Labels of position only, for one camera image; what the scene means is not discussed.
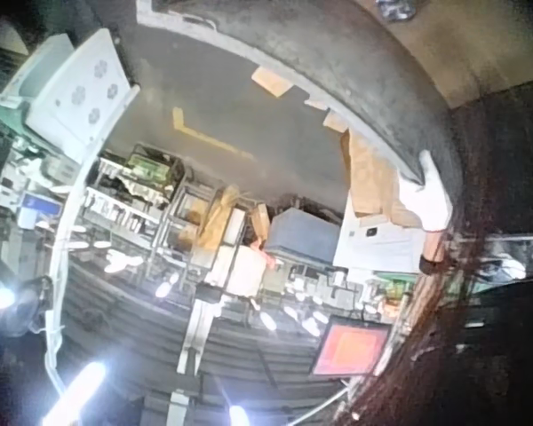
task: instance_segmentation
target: red screen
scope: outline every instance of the red screen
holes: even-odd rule
[[[388,330],[334,325],[314,366],[314,375],[366,375],[373,370]]]

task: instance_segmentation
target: black tire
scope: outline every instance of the black tire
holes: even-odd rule
[[[162,12],[170,10],[208,20],[183,34],[198,33],[202,39],[207,31],[212,39],[220,33],[243,42],[329,93],[398,155],[408,166],[406,174],[412,171],[421,180],[418,153],[430,150],[451,197],[459,193],[461,163],[448,105],[417,61],[360,5],[351,0],[188,0],[171,2]],[[391,153],[384,154],[390,158]]]

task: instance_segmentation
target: computer monitor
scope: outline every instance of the computer monitor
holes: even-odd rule
[[[368,375],[378,363],[391,326],[332,315],[326,327],[312,375]]]

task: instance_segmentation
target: concrete floor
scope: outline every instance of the concrete floor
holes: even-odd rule
[[[298,193],[343,209],[347,188],[339,134],[322,126],[325,112],[304,105],[308,95],[301,89],[277,99],[251,80],[255,64],[165,31],[135,27],[123,35],[123,45],[141,92],[117,124],[109,149],[127,155],[143,142],[259,198]],[[183,110],[186,127],[204,136],[174,130],[174,107]]]

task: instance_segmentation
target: gloved hand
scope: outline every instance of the gloved hand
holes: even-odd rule
[[[420,217],[425,231],[443,231],[452,217],[452,203],[430,152],[425,150],[418,158],[425,173],[425,185],[415,184],[399,173],[399,200]]]

